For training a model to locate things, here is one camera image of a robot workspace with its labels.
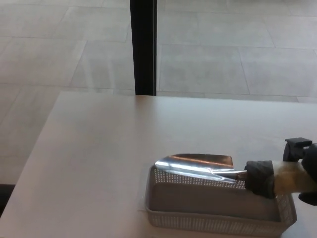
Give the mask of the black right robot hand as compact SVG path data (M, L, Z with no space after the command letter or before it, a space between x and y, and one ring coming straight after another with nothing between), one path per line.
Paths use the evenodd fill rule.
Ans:
M309 205L317 204L317 145L305 138L285 140L282 161L248 161L245 188L255 195L273 199L299 193Z

